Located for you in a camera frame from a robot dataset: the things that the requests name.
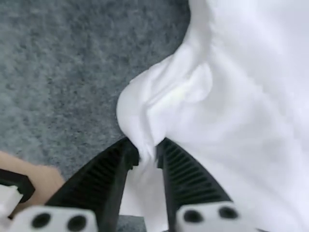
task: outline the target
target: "white plastic part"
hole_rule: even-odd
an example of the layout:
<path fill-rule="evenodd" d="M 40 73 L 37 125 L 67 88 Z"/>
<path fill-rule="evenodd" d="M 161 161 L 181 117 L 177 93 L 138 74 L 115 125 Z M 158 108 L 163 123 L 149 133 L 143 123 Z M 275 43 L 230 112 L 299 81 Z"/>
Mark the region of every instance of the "white plastic part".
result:
<path fill-rule="evenodd" d="M 11 224 L 12 224 L 12 221 L 8 219 L 7 217 L 0 218 L 0 232 L 7 232 Z"/>
<path fill-rule="evenodd" d="M 222 218 L 219 212 L 224 207 L 235 210 L 238 217 Z M 185 220 L 185 214 L 189 211 L 199 214 L 202 220 Z M 231 202 L 185 205 L 177 211 L 176 218 L 177 232 L 258 232 Z"/>
<path fill-rule="evenodd" d="M 168 137 L 256 228 L 309 231 L 309 1 L 189 4 L 182 45 L 119 97 L 119 126 L 141 156 L 121 213 L 144 216 L 148 232 L 167 230 L 155 146 Z"/>
<path fill-rule="evenodd" d="M 42 220 L 39 223 L 44 225 L 40 228 L 33 227 L 34 219 L 42 214 L 50 215 L 50 219 L 47 223 L 42 224 Z M 80 227 L 78 230 L 69 230 L 68 224 L 70 220 L 76 216 L 83 216 L 85 226 Z M 76 208 L 61 208 L 61 207 L 49 207 L 49 206 L 32 206 L 17 214 L 13 223 L 7 232 L 98 232 L 97 222 L 95 214 L 90 210 L 76 209 Z"/>
<path fill-rule="evenodd" d="M 0 185 L 0 218 L 8 217 L 22 197 L 16 186 Z"/>

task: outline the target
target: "fabric fold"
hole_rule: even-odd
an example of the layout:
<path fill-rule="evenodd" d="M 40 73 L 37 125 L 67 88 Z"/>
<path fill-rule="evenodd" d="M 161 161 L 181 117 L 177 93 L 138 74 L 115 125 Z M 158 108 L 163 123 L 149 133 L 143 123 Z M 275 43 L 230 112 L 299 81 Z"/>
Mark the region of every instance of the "fabric fold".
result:
<path fill-rule="evenodd" d="M 119 97 L 119 126 L 141 156 L 121 213 L 144 216 L 149 232 L 168 229 L 155 158 L 168 137 L 218 180 L 253 227 L 309 231 L 309 71 L 298 43 L 305 40 L 294 33 L 309 39 L 308 16 L 294 1 L 189 4 L 182 45 Z M 135 211 L 127 204 L 133 198 Z"/>

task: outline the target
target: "white towel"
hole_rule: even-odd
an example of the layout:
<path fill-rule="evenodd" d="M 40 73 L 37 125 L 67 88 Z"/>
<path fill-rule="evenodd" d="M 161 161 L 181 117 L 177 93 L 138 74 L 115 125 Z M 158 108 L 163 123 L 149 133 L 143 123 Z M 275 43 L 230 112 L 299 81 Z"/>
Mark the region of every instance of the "white towel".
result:
<path fill-rule="evenodd" d="M 122 92 L 138 148 L 121 214 L 168 228 L 155 146 L 170 138 L 222 185 L 255 228 L 309 231 L 309 1 L 189 0 L 175 54 Z"/>

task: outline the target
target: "screw hole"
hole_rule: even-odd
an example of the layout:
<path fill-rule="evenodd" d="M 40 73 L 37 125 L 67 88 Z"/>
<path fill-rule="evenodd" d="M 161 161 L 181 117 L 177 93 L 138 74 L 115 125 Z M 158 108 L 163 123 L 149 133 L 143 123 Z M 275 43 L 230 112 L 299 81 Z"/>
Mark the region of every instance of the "screw hole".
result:
<path fill-rule="evenodd" d="M 32 227 L 33 228 L 36 228 L 36 229 L 40 229 L 40 228 L 43 228 L 45 226 L 47 226 L 47 224 L 49 223 L 50 221 L 50 214 L 48 213 L 42 213 L 42 214 L 39 214 L 37 215 L 33 221 L 32 221 Z"/>
<path fill-rule="evenodd" d="M 187 210 L 183 216 L 186 222 L 199 223 L 202 222 L 203 216 L 196 210 Z"/>
<path fill-rule="evenodd" d="M 230 207 L 222 207 L 219 209 L 219 215 L 222 218 L 227 218 L 227 219 L 236 219 L 238 218 L 238 213 L 236 212 L 235 209 L 230 208 Z"/>
<path fill-rule="evenodd" d="M 86 226 L 86 218 L 84 216 L 74 216 L 68 222 L 68 229 L 71 232 L 79 232 Z"/>

